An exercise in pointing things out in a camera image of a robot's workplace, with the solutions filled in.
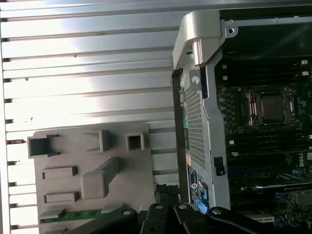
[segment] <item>motherboard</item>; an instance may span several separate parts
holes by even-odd
[[[222,59],[215,67],[231,210],[277,227],[312,224],[311,62]],[[187,108],[184,128],[188,152]],[[196,176],[197,198],[191,202],[207,207],[208,188]]]

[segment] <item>screw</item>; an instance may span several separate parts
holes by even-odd
[[[179,205],[179,208],[180,208],[180,209],[186,209],[187,206],[186,206],[185,204],[181,204],[181,205]]]
[[[213,214],[215,215],[220,215],[221,213],[222,213],[221,210],[218,209],[213,210]]]

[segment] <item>rectangular hole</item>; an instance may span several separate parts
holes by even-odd
[[[129,136],[129,150],[141,149],[141,136]]]
[[[70,178],[75,175],[75,167],[46,168],[42,170],[42,179]]]
[[[47,155],[51,151],[48,138],[31,139],[29,144],[31,145],[31,156]]]
[[[223,157],[214,157],[214,166],[215,167],[224,166]]]
[[[43,196],[44,203],[58,204],[58,203],[74,203],[78,199],[77,192],[63,193],[63,194],[49,194]]]

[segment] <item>metal grille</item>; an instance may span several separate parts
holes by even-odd
[[[201,96],[199,93],[192,91],[190,88],[186,90],[185,96],[187,104],[191,157],[193,161],[195,161],[199,166],[201,166],[203,169],[206,169],[200,108]]]

